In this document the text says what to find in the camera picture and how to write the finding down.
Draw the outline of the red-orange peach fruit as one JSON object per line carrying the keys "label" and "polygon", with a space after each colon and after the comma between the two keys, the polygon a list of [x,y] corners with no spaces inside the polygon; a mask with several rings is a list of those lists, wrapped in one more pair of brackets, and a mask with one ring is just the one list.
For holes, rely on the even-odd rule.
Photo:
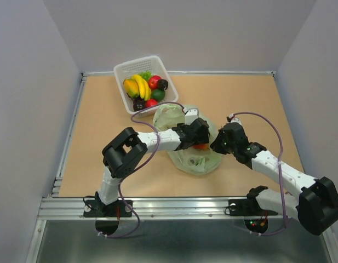
{"label": "red-orange peach fruit", "polygon": [[198,145],[193,145],[192,146],[196,150],[208,150],[209,149],[209,144],[198,144]]}

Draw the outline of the light green plastic bag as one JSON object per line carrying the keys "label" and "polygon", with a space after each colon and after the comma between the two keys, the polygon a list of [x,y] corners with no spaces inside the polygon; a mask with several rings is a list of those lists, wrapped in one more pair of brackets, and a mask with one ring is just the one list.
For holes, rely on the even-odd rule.
{"label": "light green plastic bag", "polygon": [[[153,117],[154,127],[162,132],[185,121],[182,108],[176,104],[159,106]],[[167,151],[174,165],[191,175],[205,175],[214,171],[222,162],[222,155],[210,148],[204,150],[190,147],[180,151]]]}

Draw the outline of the green avocado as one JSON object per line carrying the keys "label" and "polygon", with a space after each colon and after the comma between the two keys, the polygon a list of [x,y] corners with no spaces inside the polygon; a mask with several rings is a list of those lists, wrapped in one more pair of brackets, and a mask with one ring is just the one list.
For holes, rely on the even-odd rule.
{"label": "green avocado", "polygon": [[157,102],[162,101],[166,96],[165,90],[154,89],[151,93],[151,99],[156,100]]}

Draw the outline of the dark purple mangosteen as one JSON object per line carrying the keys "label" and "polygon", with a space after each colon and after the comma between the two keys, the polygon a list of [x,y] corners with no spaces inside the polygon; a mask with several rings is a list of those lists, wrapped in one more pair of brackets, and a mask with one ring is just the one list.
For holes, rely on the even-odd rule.
{"label": "dark purple mangosteen", "polygon": [[157,89],[159,89],[159,90],[167,90],[168,85],[169,85],[169,83],[166,79],[159,79],[157,81]]}

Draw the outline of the yellow mango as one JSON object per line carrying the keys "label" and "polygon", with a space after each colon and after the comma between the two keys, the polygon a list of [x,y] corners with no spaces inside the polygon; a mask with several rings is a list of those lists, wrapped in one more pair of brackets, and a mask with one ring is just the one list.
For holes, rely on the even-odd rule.
{"label": "yellow mango", "polygon": [[131,98],[137,98],[139,96],[139,86],[135,80],[125,79],[123,81],[123,87]]}

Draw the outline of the red strawberry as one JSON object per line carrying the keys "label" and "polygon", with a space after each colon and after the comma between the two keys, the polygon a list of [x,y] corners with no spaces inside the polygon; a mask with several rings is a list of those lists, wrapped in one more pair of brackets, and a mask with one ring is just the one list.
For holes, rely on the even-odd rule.
{"label": "red strawberry", "polygon": [[154,107],[158,104],[158,102],[155,99],[149,99],[145,102],[146,108]]}

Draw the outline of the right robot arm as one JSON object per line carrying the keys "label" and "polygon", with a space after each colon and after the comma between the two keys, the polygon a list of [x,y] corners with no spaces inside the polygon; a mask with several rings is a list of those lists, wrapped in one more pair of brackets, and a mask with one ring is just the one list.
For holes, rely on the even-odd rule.
{"label": "right robot arm", "polygon": [[309,233],[319,236],[338,221],[338,192],[327,177],[320,179],[280,161],[257,142],[249,142],[243,126],[227,123],[219,129],[210,145],[216,153],[232,154],[251,170],[277,182],[284,195],[266,186],[252,188],[245,199],[233,200],[229,210],[232,216],[257,216],[270,211],[297,220]]}

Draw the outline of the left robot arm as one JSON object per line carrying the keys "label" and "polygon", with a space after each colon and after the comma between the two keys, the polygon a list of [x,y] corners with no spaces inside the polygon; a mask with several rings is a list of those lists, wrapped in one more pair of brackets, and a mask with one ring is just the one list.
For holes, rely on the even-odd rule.
{"label": "left robot arm", "polygon": [[95,194],[96,209],[104,216],[115,211],[118,186],[135,171],[144,155],[207,144],[209,137],[209,125],[200,117],[190,124],[180,123],[166,131],[141,133],[132,127],[125,128],[102,151],[104,173],[100,189]]}

